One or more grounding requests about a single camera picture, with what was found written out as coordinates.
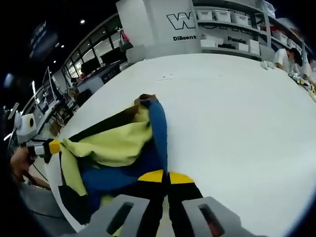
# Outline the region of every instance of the white shirt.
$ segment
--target white shirt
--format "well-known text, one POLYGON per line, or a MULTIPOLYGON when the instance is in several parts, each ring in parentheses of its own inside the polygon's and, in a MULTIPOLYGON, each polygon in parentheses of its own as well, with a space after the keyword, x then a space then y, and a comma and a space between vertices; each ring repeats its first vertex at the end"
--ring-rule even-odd
POLYGON ((274 63, 280 63, 283 66, 283 70, 289 73, 291 70, 298 72, 297 67, 295 66, 294 60, 289 60, 286 49, 281 48, 275 54, 275 61, 274 63))

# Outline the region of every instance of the folded cloth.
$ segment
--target folded cloth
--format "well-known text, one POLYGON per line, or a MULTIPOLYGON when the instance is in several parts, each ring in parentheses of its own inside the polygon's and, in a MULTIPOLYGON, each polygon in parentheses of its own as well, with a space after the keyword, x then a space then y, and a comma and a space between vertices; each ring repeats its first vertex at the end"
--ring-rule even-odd
MULTIPOLYGON (((167 172, 166 120, 157 98, 142 95, 134 106, 64 139, 61 168, 63 184, 68 186, 60 189, 62 199, 62 193, 84 197, 88 207, 83 209, 89 210, 88 215, 100 207, 103 196, 120 194, 143 174, 160 169, 167 172)), ((79 220, 84 224, 88 218, 79 220)))

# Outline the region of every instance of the blue cloth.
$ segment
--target blue cloth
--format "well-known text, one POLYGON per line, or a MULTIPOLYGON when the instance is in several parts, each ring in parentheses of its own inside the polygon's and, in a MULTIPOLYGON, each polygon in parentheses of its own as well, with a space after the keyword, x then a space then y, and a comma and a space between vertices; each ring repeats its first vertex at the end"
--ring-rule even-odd
POLYGON ((167 123, 163 108, 157 100, 142 101, 142 105, 149 110, 153 139, 144 145, 138 159, 123 167, 80 168, 92 213, 99 209, 102 195, 114 195, 148 172, 163 169, 167 173, 167 123))

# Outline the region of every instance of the glass wall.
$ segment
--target glass wall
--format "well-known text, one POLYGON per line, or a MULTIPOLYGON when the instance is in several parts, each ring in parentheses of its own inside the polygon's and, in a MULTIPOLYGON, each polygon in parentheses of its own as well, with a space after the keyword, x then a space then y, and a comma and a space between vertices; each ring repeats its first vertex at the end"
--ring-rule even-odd
POLYGON ((103 65, 101 56, 119 47, 119 32, 122 28, 119 16, 111 18, 96 29, 70 56, 64 65, 64 71, 71 78, 79 78, 82 74, 81 65, 95 57, 103 65))

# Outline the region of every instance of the white tabletop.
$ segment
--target white tabletop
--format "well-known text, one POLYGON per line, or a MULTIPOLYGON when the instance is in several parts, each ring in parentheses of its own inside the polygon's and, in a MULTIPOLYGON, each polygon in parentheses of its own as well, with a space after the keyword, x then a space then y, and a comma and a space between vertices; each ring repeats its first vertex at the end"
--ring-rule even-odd
MULTIPOLYGON (((279 69, 220 54, 139 62, 99 89, 58 139, 70 137, 156 94, 168 126, 168 169, 191 176, 202 194, 241 217, 256 235, 283 237, 302 217, 316 188, 316 104, 279 69)), ((59 160, 45 167, 64 208, 59 160)))

